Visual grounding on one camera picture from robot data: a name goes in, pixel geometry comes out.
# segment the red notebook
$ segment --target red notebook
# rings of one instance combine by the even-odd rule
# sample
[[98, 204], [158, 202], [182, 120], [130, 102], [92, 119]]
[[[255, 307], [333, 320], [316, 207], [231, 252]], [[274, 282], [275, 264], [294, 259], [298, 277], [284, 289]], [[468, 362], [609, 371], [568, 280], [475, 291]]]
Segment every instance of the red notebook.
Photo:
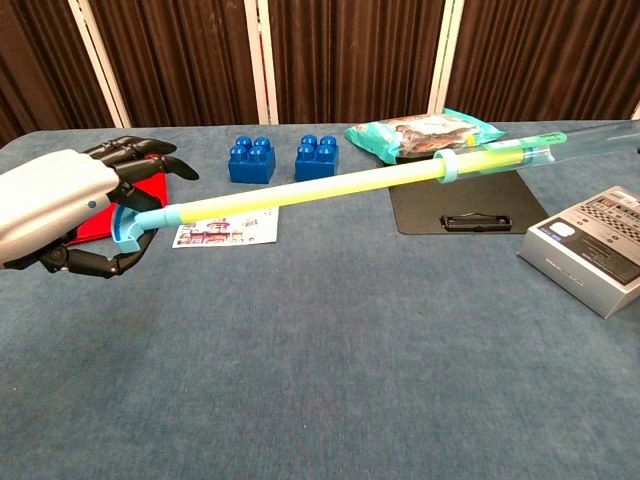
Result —
[[[153, 177], [145, 178], [134, 184], [136, 187], [160, 199], [162, 206], [166, 206], [169, 202], [169, 193], [167, 192], [167, 178], [164, 173], [156, 173]], [[109, 208], [101, 211], [96, 216], [91, 217], [78, 227], [77, 237], [70, 242], [70, 245], [76, 243], [90, 242], [99, 238], [111, 236], [111, 216], [115, 209], [115, 203]]]

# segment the dark brown curtain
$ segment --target dark brown curtain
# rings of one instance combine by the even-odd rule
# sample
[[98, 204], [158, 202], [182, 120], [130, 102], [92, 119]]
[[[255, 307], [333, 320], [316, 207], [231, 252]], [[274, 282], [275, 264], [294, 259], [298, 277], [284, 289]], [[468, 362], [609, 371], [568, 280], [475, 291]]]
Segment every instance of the dark brown curtain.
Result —
[[113, 122], [67, 0], [0, 0], [0, 146], [91, 127]]
[[280, 123], [423, 113], [444, 0], [269, 0]]
[[242, 0], [92, 0], [133, 126], [258, 123]]
[[630, 118], [639, 0], [466, 0], [446, 105], [488, 121]]

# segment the blue table surface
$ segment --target blue table surface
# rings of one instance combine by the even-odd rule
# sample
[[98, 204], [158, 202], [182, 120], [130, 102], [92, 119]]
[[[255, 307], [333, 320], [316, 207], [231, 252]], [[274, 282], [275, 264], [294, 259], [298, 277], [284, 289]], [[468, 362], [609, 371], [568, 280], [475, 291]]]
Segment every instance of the blue table surface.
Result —
[[[337, 136], [340, 173], [377, 167], [346, 127], [37, 132], [0, 172], [131, 133], [200, 173], [169, 179], [184, 202], [262, 188], [228, 180], [241, 134], [271, 138], [271, 185], [305, 133]], [[638, 191], [640, 156], [521, 175], [554, 214]], [[600, 318], [516, 255], [521, 235], [399, 234], [386, 189], [283, 207], [275, 244], [174, 235], [111, 280], [0, 272], [0, 478], [638, 478], [640, 302]]]

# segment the robotic hand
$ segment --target robotic hand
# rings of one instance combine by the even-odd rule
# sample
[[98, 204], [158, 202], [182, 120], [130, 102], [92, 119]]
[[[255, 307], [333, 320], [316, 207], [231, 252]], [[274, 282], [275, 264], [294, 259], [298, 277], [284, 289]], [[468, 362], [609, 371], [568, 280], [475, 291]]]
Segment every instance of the robotic hand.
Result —
[[189, 165], [165, 156], [175, 150], [160, 140], [126, 136], [83, 153], [49, 153], [0, 175], [0, 269], [22, 270], [40, 261], [52, 273], [110, 278], [133, 267], [157, 230], [144, 233], [140, 251], [112, 259], [66, 244], [111, 202], [138, 211], [161, 208], [157, 198], [132, 185], [139, 180], [159, 172], [197, 180]]

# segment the blue toy block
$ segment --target blue toy block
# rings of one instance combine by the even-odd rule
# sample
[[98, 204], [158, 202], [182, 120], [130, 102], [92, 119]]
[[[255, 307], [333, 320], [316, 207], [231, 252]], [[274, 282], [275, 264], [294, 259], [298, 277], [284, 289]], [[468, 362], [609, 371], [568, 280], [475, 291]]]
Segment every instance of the blue toy block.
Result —
[[229, 175], [234, 183], [267, 184], [276, 169], [276, 149], [266, 137], [256, 138], [253, 146], [249, 137], [238, 137], [229, 155]]
[[296, 157], [296, 181], [331, 177], [338, 173], [340, 149], [336, 138], [327, 135], [318, 139], [315, 135], [305, 135], [298, 147]]

